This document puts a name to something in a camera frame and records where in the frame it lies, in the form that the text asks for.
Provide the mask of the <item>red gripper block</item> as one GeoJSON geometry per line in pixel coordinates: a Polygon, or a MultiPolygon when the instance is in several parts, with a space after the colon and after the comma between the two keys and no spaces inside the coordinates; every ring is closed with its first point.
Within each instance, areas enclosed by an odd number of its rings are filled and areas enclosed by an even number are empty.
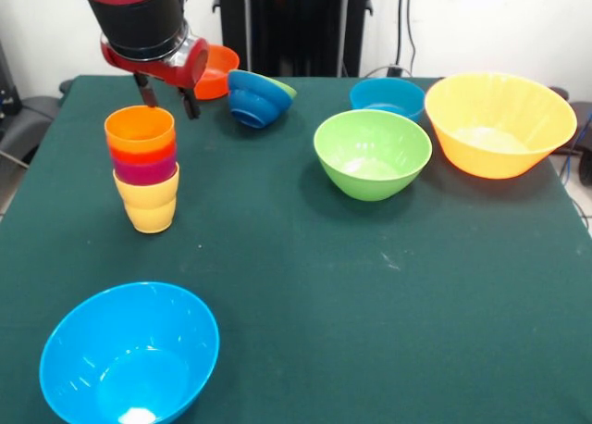
{"type": "Polygon", "coordinates": [[[177,87],[187,117],[199,118],[201,111],[193,89],[204,73],[209,54],[209,43],[204,38],[187,38],[170,56],[154,60],[136,61],[125,58],[110,46],[106,38],[101,39],[101,51],[108,64],[133,73],[146,106],[158,106],[147,77],[150,76],[177,87]]]}

